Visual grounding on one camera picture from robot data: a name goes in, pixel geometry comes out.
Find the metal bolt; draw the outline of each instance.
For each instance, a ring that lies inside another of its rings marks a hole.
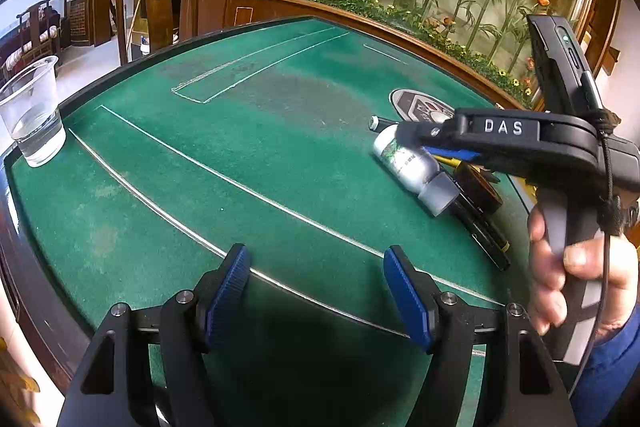
[[[507,304],[507,311],[514,317],[522,317],[524,315],[524,308],[516,302]]]
[[[124,302],[119,302],[111,307],[111,315],[114,317],[120,317],[127,312],[127,305]]]
[[[193,292],[191,290],[182,290],[175,296],[175,300],[180,304],[187,304],[193,300]]]
[[[458,302],[458,296],[452,292],[443,292],[440,294],[440,300],[446,305],[453,306]]]

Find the plastic cup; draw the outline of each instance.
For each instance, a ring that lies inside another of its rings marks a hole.
[[[66,138],[53,69],[57,61],[41,58],[0,88],[0,117],[31,167],[52,159]]]

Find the hand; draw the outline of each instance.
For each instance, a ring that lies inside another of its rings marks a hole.
[[[529,268],[533,277],[529,317],[533,327],[544,335],[551,324],[561,325],[566,318],[566,301],[561,289],[567,273],[580,279],[602,276],[604,236],[566,247],[563,259],[551,252],[545,239],[545,220],[537,208],[529,216]],[[636,305],[638,293],[638,254],[623,235],[611,237],[609,248],[609,290],[596,332],[604,340],[623,327]]]

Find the blue sleeve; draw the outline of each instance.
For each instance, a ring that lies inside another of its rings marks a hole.
[[[593,347],[571,399],[578,427],[597,427],[627,387],[640,362],[640,307],[618,334]]]

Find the black cord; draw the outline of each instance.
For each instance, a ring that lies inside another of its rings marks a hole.
[[[595,322],[587,348],[585,349],[582,360],[580,361],[580,367],[578,368],[578,374],[575,377],[574,384],[569,391],[569,398],[572,397],[575,388],[578,385],[578,381],[582,376],[582,372],[589,360],[593,344],[596,340],[596,332],[598,326],[602,320],[602,313],[607,303],[607,291],[609,290],[609,258],[610,258],[610,244],[612,233],[620,235],[622,233],[623,217],[622,210],[620,209],[620,198],[616,198],[613,194],[613,172],[611,171],[611,156],[609,152],[609,142],[607,141],[607,135],[613,132],[613,127],[607,118],[606,113],[603,110],[597,110],[585,117],[585,120],[589,121],[597,130],[598,139],[602,144],[602,153],[604,156],[604,169],[607,177],[607,199],[602,202],[600,211],[598,212],[598,225],[604,232],[604,252],[602,258],[602,290],[600,292],[600,302],[598,303],[598,309],[596,311]]]

